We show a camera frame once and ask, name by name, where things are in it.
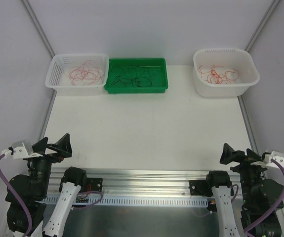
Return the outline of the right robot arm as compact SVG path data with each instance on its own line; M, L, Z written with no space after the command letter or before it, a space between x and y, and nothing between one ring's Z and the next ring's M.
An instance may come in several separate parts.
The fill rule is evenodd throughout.
M247 237L280 237L282 228L276 212L284 207L284 154L266 151L259 155L247 149L234 150L223 145L220 163L231 167L240 176L238 190L242 193L241 224ZM239 231L231 201L232 184L226 171L210 171L206 176L206 191L215 200L219 221L219 236L238 237Z

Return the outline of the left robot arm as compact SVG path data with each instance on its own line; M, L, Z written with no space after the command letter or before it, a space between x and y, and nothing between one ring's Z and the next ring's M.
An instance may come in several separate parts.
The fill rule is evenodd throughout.
M27 162L28 174L18 174L7 185L5 200L10 207L7 224L12 233L26 237L60 237L72 209L76 195L87 188L86 171L69 167L61 178L60 197L52 217L43 224L52 165L72 156L70 135L66 133L57 142L49 143L44 137L35 144L29 141L14 143L5 156Z

